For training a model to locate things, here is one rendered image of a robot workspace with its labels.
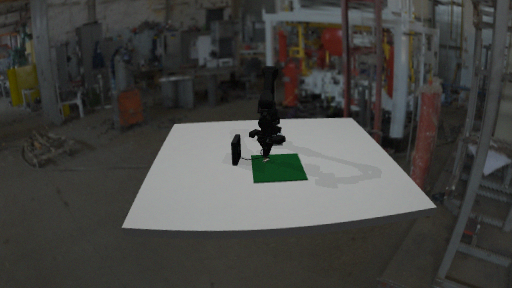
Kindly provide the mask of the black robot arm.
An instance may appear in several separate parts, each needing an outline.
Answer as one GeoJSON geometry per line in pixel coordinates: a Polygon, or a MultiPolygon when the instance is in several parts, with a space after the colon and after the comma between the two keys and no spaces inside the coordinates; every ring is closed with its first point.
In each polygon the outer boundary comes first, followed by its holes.
{"type": "Polygon", "coordinates": [[[265,66],[265,68],[262,69],[262,75],[264,75],[264,89],[263,93],[260,95],[260,100],[258,100],[257,113],[261,113],[258,125],[261,129],[268,129],[271,123],[273,123],[273,135],[277,135],[281,133],[282,129],[282,127],[277,125],[280,124],[280,116],[275,102],[274,81],[278,75],[278,68],[276,68],[276,66],[265,66]]]}

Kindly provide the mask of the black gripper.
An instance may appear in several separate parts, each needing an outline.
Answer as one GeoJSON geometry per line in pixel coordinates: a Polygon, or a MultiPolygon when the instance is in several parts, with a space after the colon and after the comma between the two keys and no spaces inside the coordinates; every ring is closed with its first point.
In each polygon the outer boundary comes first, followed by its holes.
{"type": "Polygon", "coordinates": [[[270,153],[273,144],[281,144],[286,141],[286,137],[283,135],[273,136],[273,126],[274,124],[271,123],[268,129],[255,129],[249,132],[249,137],[254,138],[257,136],[256,140],[259,142],[262,149],[263,147],[267,147],[268,154],[270,153]],[[267,141],[267,139],[269,139],[269,141],[267,141]]]}

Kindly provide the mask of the green circuit board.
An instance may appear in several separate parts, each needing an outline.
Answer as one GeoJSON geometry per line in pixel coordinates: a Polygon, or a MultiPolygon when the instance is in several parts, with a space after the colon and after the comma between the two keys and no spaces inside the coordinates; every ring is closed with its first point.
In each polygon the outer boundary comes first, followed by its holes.
{"type": "Polygon", "coordinates": [[[262,156],[251,155],[254,184],[308,180],[297,153],[262,156]]]}

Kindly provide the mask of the black connector plug with cable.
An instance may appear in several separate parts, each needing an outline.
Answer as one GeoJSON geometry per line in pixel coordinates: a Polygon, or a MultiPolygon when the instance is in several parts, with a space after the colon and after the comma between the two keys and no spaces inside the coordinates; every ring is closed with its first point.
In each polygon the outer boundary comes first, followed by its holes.
{"type": "MultiPolygon", "coordinates": [[[[267,157],[267,156],[269,155],[269,154],[268,154],[268,152],[267,152],[267,147],[263,147],[263,149],[262,149],[262,150],[263,150],[263,156],[262,156],[262,157],[260,157],[260,158],[264,158],[264,157],[265,157],[265,158],[269,158],[269,157],[267,157]]],[[[262,151],[262,150],[261,150],[261,151],[262,151]]],[[[270,159],[270,158],[269,158],[269,159],[270,159]]]]}

